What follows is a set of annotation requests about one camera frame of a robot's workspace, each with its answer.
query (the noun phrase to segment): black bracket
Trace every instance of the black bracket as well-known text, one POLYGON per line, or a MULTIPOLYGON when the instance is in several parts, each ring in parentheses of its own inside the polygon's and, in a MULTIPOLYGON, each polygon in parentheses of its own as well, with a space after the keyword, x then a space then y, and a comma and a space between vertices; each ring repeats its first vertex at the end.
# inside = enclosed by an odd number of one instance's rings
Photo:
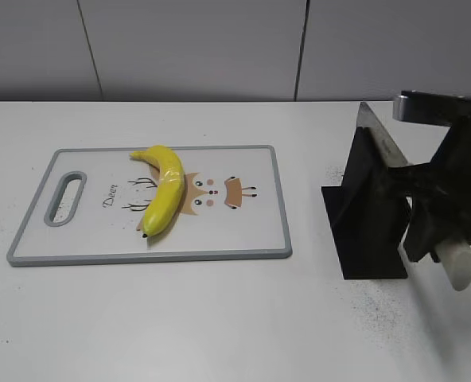
POLYGON ((411 209, 389 197, 387 167, 368 128, 358 127, 341 186, 322 187, 344 279, 406 279, 398 253, 411 209))

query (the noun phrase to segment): yellow banana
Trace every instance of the yellow banana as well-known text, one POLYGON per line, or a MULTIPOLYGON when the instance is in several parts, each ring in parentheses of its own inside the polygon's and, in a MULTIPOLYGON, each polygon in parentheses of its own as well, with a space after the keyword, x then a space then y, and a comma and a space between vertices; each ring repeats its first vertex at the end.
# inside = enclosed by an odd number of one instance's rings
POLYGON ((144 237, 154 236, 165 230, 177 211, 185 190, 185 172, 181 159, 168 147, 152 146, 130 156, 159 168, 156 197, 147 207, 142 224, 144 237))

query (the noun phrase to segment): table surface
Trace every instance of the table surface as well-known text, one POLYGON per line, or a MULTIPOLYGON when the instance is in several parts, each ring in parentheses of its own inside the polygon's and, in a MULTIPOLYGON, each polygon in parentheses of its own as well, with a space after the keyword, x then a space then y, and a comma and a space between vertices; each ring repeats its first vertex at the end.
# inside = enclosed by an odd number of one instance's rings
MULTIPOLYGON (((443 127, 370 103, 411 162, 443 127)), ((0 381, 471 381, 471 286, 429 258, 344 281, 321 185, 358 103, 0 103, 0 381), (270 144, 289 259, 12 268, 6 252, 55 150, 270 144)))

